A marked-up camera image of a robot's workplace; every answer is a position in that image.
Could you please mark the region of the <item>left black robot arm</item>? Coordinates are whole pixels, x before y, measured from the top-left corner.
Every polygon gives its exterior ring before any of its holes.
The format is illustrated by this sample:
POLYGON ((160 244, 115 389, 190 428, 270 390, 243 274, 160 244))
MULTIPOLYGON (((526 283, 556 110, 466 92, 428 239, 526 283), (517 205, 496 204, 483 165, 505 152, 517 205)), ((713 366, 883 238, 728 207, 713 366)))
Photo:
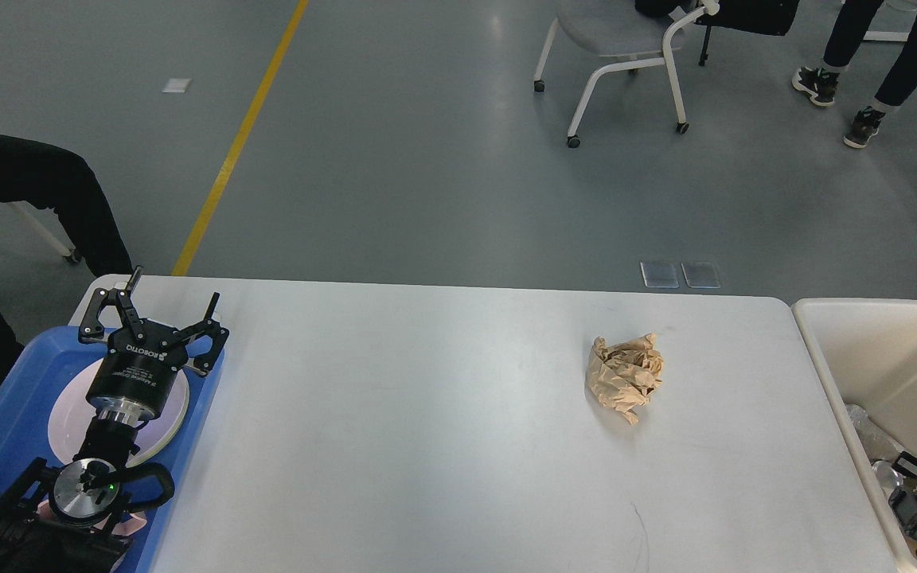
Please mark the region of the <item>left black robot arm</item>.
POLYGON ((146 572, 212 403, 229 329, 177 327, 135 271, 30 342, 0 389, 0 572, 146 572))

